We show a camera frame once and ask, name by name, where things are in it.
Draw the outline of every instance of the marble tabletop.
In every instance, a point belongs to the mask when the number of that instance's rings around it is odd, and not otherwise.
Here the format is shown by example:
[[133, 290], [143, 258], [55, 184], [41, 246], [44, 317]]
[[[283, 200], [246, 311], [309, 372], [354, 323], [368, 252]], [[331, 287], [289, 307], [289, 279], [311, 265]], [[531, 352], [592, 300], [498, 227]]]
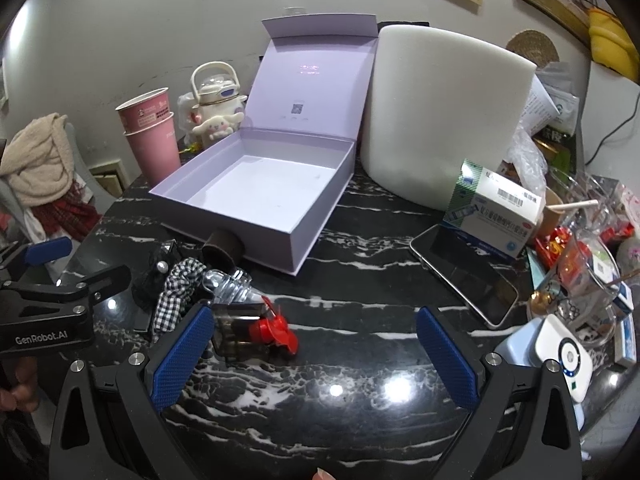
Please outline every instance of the marble tabletop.
[[[148, 254], [170, 238], [148, 185], [137, 179], [81, 244], [61, 280], [74, 283], [126, 264], [134, 278]], [[341, 478], [409, 479], [428, 474], [467, 413], [452, 402], [415, 336], [415, 313], [441, 307], [453, 325], [491, 351], [526, 322], [531, 291], [526, 259], [498, 265], [521, 298], [504, 330], [490, 331], [408, 250], [442, 213], [377, 186], [356, 167], [343, 197], [296, 277], [245, 262], [254, 286], [282, 309], [300, 340], [287, 366], [258, 360], [227, 365], [201, 360], [167, 423], [207, 477], [311, 478], [316, 467]], [[124, 361], [148, 343], [133, 332], [138, 308], [129, 291], [95, 307], [95, 344], [79, 353], [94, 365]], [[74, 359], [76, 355], [67, 355]], [[607, 368], [607, 352], [594, 354]], [[608, 370], [597, 373], [584, 403], [594, 424], [615, 393]], [[510, 434], [514, 408], [501, 426]]]

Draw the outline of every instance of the box lid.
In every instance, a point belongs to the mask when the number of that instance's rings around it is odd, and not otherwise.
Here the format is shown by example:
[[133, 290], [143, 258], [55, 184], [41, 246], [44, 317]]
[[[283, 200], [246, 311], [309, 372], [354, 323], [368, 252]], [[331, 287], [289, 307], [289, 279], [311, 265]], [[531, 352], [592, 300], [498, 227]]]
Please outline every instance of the box lid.
[[242, 128], [355, 140], [378, 42], [372, 14], [302, 14], [262, 22], [271, 37]]

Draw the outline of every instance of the purple box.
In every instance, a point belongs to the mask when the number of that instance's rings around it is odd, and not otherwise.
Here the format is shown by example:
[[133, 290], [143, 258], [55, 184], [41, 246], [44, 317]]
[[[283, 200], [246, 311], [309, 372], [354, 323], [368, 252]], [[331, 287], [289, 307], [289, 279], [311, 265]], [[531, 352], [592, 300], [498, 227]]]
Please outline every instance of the purple box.
[[241, 128], [151, 190], [162, 222], [295, 275], [353, 174], [378, 42], [369, 14], [264, 20], [271, 37]]

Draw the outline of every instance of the smartphone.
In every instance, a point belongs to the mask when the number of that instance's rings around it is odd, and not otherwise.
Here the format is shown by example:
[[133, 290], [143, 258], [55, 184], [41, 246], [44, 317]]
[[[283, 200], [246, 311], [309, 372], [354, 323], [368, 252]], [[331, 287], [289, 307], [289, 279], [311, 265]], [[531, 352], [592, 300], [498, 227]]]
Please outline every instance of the smartphone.
[[449, 284], [491, 329], [500, 328], [518, 301], [518, 291], [486, 258], [479, 256], [451, 229], [434, 225], [409, 247]]

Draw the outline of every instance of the blue gripper pad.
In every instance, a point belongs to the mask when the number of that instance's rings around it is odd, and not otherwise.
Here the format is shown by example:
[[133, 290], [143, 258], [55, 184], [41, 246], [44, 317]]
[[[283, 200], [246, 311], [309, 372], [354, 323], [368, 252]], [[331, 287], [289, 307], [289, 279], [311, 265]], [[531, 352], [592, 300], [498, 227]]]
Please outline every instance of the blue gripper pad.
[[480, 397], [478, 380], [471, 366], [426, 307], [418, 311], [415, 325], [418, 341], [426, 350], [451, 399], [457, 406], [472, 412]]
[[[198, 358], [213, 336], [214, 327], [211, 309], [196, 305], [191, 308], [173, 333], [165, 334], [158, 342], [160, 346], [162, 343], [172, 342], [172, 339], [175, 341], [166, 354], [161, 352], [165, 357], [160, 362], [155, 363], [155, 359], [152, 358], [145, 370], [152, 373], [149, 394], [158, 413], [177, 402]], [[145, 380], [147, 387], [149, 387], [148, 382], [148, 379]]]
[[46, 242], [28, 247], [24, 253], [24, 263], [28, 266], [35, 267], [47, 262], [52, 262], [53, 260], [69, 256], [72, 247], [71, 240], [66, 236], [47, 240]]

